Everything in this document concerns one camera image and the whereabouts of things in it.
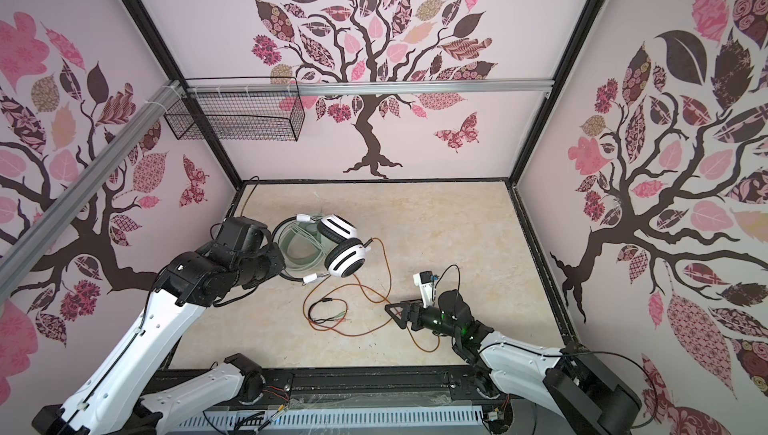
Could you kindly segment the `mint green headphones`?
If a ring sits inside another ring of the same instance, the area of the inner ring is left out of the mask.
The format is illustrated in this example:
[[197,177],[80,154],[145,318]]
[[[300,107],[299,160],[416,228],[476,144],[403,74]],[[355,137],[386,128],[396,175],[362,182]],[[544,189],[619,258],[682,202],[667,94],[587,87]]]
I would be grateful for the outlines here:
[[280,274],[285,280],[302,283],[322,265],[326,251],[317,220],[289,217],[277,225],[274,239],[285,261]]

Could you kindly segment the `white black headphones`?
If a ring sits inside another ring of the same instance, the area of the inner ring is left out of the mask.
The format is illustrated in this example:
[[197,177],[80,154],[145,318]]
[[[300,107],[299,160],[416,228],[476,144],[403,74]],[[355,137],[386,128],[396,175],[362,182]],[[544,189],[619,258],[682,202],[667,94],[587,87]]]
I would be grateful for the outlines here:
[[[296,214],[286,218],[277,225],[274,239],[285,261],[279,276],[303,285],[355,275],[365,264],[372,242],[363,241],[351,222],[335,214]],[[298,239],[313,247],[315,254],[290,255],[290,245]]]

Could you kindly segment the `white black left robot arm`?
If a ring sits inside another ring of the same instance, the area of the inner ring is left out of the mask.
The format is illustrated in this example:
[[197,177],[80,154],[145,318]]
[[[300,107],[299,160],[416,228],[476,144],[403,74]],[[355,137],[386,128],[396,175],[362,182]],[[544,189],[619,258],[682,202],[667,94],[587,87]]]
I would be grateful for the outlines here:
[[252,405],[266,384],[262,368],[243,354],[172,388],[147,385],[187,329],[241,287],[253,293],[284,268],[267,225],[229,217],[215,238],[176,256],[159,273],[136,321],[101,366],[61,405],[33,418],[39,434],[166,434],[221,402]]

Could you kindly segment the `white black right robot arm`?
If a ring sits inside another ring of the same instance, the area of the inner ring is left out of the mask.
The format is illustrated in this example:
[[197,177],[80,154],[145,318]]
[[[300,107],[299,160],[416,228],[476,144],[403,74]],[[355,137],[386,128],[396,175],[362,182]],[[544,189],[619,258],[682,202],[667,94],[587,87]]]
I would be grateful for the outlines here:
[[564,418],[578,434],[629,434],[641,411],[637,394],[595,354],[577,343],[546,348],[509,338],[476,319],[456,289],[434,305],[404,301],[384,310],[402,329],[448,338],[486,398],[528,400]]

